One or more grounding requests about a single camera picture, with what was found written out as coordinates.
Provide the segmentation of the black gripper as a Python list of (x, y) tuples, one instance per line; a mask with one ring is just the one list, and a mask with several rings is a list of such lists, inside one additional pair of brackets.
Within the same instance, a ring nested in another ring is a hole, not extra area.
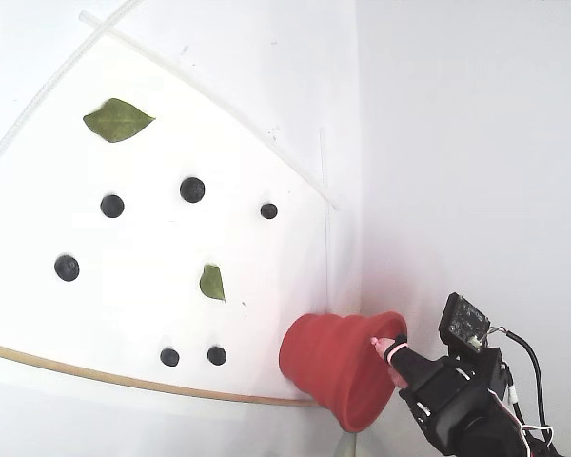
[(403, 334), (374, 336), (370, 344), (388, 364), (394, 386), (406, 387), (400, 395), (430, 443), (459, 443), (504, 397), (507, 374), (498, 349), (486, 349), (476, 358), (430, 361), (411, 349)]

